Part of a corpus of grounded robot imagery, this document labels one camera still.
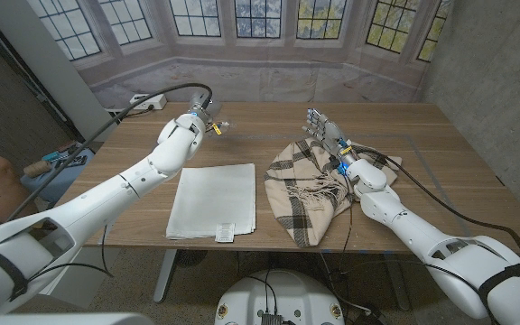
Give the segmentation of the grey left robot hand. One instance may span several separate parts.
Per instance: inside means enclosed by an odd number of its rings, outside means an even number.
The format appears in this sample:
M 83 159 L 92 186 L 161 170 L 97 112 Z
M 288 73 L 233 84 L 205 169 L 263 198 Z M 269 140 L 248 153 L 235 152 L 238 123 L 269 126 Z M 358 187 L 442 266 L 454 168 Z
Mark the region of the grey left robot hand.
M 219 114 L 222 104 L 216 99 L 211 99 L 208 105 L 204 107 L 207 96 L 204 92 L 195 92 L 190 98 L 189 113 L 200 118 L 206 126 L 210 126 Z

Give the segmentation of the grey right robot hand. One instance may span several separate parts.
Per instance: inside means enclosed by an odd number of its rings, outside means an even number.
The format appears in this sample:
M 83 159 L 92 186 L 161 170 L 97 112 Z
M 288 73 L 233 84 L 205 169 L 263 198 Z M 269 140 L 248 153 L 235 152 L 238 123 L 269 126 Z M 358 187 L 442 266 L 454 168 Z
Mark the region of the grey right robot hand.
M 344 163 L 351 164 L 358 158 L 351 152 L 347 137 L 340 128 L 316 108 L 307 110 L 307 126 L 302 128 L 320 142 L 324 149 Z

